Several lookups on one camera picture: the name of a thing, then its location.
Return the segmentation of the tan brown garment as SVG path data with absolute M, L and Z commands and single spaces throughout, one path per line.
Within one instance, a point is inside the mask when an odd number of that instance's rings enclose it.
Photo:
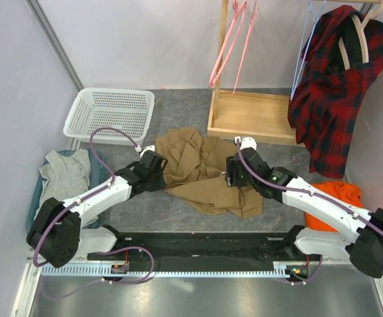
M 228 187 L 222 175 L 226 158 L 237 153 L 233 143 L 204 137 L 194 127 L 181 127 L 157 137 L 155 147 L 167 160 L 166 193 L 208 215 L 231 212 L 247 219 L 262 214 L 263 197 L 259 193 L 249 187 Z

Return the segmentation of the red plaid skirt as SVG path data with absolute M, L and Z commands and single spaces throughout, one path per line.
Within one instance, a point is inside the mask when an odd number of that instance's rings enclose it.
M 350 5 L 323 14 L 314 31 L 288 121 L 297 143 L 310 153 L 310 172 L 328 178 L 344 176 L 355 122 L 369 86 L 383 70 L 383 23 L 370 20 L 365 28 L 370 61 L 361 48 L 351 19 L 364 15 Z M 343 38 L 350 69 L 344 70 L 338 41 Z

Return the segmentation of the thin pink wire hanger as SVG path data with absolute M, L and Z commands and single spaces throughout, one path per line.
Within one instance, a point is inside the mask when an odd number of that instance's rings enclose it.
M 240 74 L 241 74 L 241 71 L 242 71 L 242 66 L 243 66 L 244 59 L 245 59 L 245 56 L 246 56 L 246 53 L 247 53 L 247 50 L 248 50 L 248 44 L 250 42 L 250 38 L 251 38 L 251 35 L 252 35 L 252 31 L 254 29 L 254 25 L 255 25 L 255 21 L 256 21 L 256 17 L 258 15 L 258 12 L 259 12 L 258 0 L 255 0 L 254 1 L 254 7 L 253 7 L 253 10 L 252 10 L 252 14 L 251 14 L 250 24 L 249 24 L 249 27 L 248 27 L 248 32 L 247 32 L 247 35 L 246 35 L 246 41 L 244 43 L 244 47 L 243 47 L 243 51 L 242 51 L 242 55 L 241 55 L 241 59 L 240 59 L 240 64 L 239 64 L 239 67 L 238 67 L 238 72 L 237 72 L 236 81 L 235 81 L 235 84 L 234 84 L 234 88 L 233 88 L 233 93 L 232 94 L 235 94 L 236 89 L 238 87 L 238 82 L 239 82 L 239 79 L 240 79 Z

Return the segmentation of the beige wooden hanger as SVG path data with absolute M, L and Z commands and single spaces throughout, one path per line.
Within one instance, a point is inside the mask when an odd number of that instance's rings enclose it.
M 383 11 L 383 0 L 380 1 L 379 7 L 377 10 L 371 9 L 366 15 L 364 20 L 361 22 L 359 17 L 356 15 L 352 15 L 351 19 L 353 21 L 353 24 L 355 26 L 355 30 L 357 33 L 357 36 L 359 38 L 360 46 L 361 46 L 361 56 L 362 56 L 362 62 L 368 63 L 369 62 L 369 50 L 368 50 L 368 44 L 365 36 L 364 29 L 366 25 L 368 24 L 369 20 L 375 19 L 381 12 Z M 343 38 L 340 38 L 338 41 L 339 51 L 341 54 L 341 59 L 343 62 L 344 70 L 348 70 L 351 67 L 349 57 L 347 55 L 347 51 L 345 48 L 345 44 L 343 41 Z

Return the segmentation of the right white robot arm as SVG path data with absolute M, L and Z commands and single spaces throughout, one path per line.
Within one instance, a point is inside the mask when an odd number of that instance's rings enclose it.
M 383 209 L 356 207 L 310 185 L 294 172 L 270 167 L 252 147 L 226 158 L 226 184 L 251 187 L 262 197 L 300 209 L 335 229 L 325 235 L 303 228 L 283 243 L 284 255 L 343 256 L 373 278 L 383 276 Z

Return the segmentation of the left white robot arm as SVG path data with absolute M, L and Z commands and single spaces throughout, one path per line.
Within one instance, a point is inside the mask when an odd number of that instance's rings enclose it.
M 99 214 L 144 192 L 156 192 L 166 186 L 164 169 L 167 160 L 151 149 L 116 172 L 101 185 L 75 197 L 59 201 L 54 197 L 41 206 L 27 235 L 34 249 L 33 263 L 63 267 L 72 259 L 88 254 L 105 254 L 120 259 L 125 244 L 110 229 L 89 228 Z

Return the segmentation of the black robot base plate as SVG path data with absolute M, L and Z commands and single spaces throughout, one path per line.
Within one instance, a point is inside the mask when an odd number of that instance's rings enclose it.
M 305 255 L 290 232 L 118 232 L 112 254 L 89 254 L 88 260 L 127 260 L 134 269 L 270 269 L 274 262 L 314 263 L 317 254 Z

